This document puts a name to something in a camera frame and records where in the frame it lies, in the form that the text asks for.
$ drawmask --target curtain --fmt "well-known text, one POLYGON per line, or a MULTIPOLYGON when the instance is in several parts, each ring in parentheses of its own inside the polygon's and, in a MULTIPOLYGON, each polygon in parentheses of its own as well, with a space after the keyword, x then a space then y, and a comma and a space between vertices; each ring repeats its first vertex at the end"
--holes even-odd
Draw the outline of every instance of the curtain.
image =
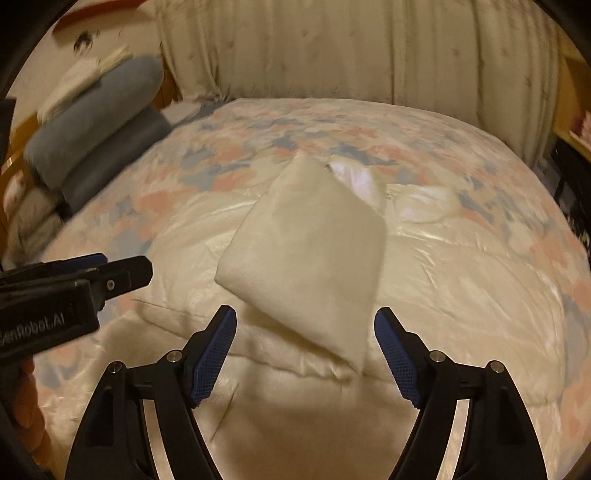
POLYGON ((443 113, 528 165, 550 133, 555 23, 532 0, 156 0, 184 98, 318 97, 443 113))

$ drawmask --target grey folded blanket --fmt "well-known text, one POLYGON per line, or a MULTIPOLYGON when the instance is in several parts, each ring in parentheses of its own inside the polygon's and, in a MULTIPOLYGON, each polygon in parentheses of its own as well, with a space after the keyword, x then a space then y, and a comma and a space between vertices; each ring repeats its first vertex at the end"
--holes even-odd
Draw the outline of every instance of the grey folded blanket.
POLYGON ((58 190, 91 151, 152 102, 163 75, 158 57, 123 62, 31 137, 25 161, 50 190, 58 190))
POLYGON ((170 131, 167 120, 149 106, 96 147, 68 175, 61 188, 70 213, 80 211, 119 172, 170 131))

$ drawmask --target floral bedspread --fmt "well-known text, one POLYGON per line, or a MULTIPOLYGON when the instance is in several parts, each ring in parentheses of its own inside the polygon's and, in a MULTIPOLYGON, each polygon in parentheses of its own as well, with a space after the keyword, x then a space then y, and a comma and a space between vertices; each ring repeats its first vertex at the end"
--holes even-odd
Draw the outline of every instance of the floral bedspread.
MULTIPOLYGON (((562 478, 591 440, 591 275, 583 247, 535 175, 500 140, 446 116, 355 100, 237 100, 174 130, 128 167, 65 227, 45 261, 147 252, 195 194, 273 178, 300 150, 372 166, 390 183, 448 185, 462 215, 543 270, 564 307, 566 384, 560 400, 562 478)), ((102 323, 133 308, 110 301, 102 323)), ((85 342, 37 359, 41 398, 76 374, 85 342)))

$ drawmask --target metal screw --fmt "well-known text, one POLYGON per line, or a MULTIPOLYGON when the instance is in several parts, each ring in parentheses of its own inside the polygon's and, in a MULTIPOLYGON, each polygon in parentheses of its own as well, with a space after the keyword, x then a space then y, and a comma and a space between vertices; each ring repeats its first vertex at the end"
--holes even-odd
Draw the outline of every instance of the metal screw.
POLYGON ((497 372, 498 374, 501 374, 505 371, 505 365, 503 365, 498 360, 491 362, 491 368, 493 369, 493 371, 497 372))
POLYGON ((434 351, 432 351, 432 352, 429 353, 429 358, 431 360, 433 360, 434 362, 437 362, 438 364, 440 364, 447 357, 445 356, 445 353, 440 352, 439 350, 434 350, 434 351))
POLYGON ((183 353, 181 350, 173 350, 172 352, 168 352, 166 355, 166 360, 170 363, 175 364, 183 357, 183 353))
POLYGON ((109 372, 115 374, 119 370, 121 370, 121 367, 123 367, 123 364, 121 362, 113 362, 109 365, 109 372))

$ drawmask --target wooden cabinet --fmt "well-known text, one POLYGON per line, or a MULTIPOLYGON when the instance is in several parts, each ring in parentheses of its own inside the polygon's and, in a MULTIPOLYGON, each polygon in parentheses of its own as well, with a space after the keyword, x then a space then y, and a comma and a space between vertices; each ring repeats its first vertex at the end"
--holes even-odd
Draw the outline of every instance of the wooden cabinet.
POLYGON ((553 131, 591 162, 591 150, 572 136, 576 116, 591 112, 591 68, 572 41, 560 30, 560 80, 553 131))

